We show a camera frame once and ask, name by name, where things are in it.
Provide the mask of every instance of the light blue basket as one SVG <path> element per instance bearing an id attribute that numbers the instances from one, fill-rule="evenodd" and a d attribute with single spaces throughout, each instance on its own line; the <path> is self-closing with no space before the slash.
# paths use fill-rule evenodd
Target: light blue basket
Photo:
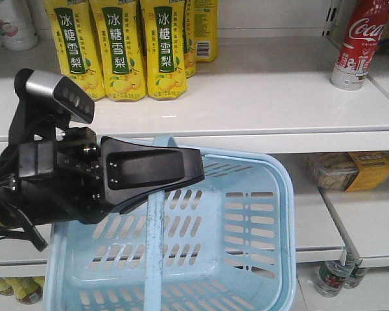
<path id="1" fill-rule="evenodd" d="M 202 152 L 204 181 L 153 194 L 98 225 L 53 225 L 44 310 L 290 308 L 296 263 L 287 171 L 269 155 L 192 148 Z"/>

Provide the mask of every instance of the red bottle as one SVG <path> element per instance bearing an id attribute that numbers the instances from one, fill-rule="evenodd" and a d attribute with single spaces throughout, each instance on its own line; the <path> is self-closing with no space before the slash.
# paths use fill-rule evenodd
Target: red bottle
<path id="1" fill-rule="evenodd" d="M 358 1 L 331 75 L 334 86 L 347 90 L 363 86 L 371 59 L 388 21 L 388 13 L 388 0 Z"/>

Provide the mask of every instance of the yellow drink bottle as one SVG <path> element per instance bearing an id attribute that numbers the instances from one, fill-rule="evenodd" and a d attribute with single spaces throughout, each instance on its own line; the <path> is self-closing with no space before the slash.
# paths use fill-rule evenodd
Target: yellow drink bottle
<path id="1" fill-rule="evenodd" d="M 185 0 L 141 0 L 147 45 L 148 94 L 174 99 L 187 90 L 183 53 Z"/>
<path id="2" fill-rule="evenodd" d="M 88 0 L 43 0 L 51 23 L 60 72 L 91 98 L 105 96 L 95 25 Z"/>
<path id="3" fill-rule="evenodd" d="M 105 91 L 115 101 L 145 97 L 137 1 L 90 0 L 104 66 Z"/>
<path id="4" fill-rule="evenodd" d="M 212 62 L 218 55 L 218 0 L 193 1 L 196 60 Z"/>
<path id="5" fill-rule="evenodd" d="M 186 0 L 183 35 L 184 67 L 186 78 L 190 78 L 196 73 L 194 0 Z"/>

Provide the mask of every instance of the coca-cola logo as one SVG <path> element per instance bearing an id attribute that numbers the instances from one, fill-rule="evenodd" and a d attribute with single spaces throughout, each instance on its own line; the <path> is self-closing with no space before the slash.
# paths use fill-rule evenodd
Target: coca-cola logo
<path id="1" fill-rule="evenodd" d="M 385 25 L 369 25 L 370 18 L 362 18 L 352 24 L 349 29 L 349 37 L 367 42 L 379 40 L 384 31 Z"/>

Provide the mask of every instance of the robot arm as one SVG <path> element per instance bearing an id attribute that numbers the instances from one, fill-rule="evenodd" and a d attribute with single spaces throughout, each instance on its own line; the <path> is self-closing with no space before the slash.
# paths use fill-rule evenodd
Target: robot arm
<path id="1" fill-rule="evenodd" d="M 204 179 L 199 150 L 111 137 L 99 145 L 91 129 L 70 128 L 70 121 L 91 123 L 95 104 L 65 76 L 22 69 L 14 88 L 19 105 L 0 155 L 0 239 L 30 240 L 41 251 L 47 244 L 36 225 L 96 224 L 133 211 L 150 193 Z"/>

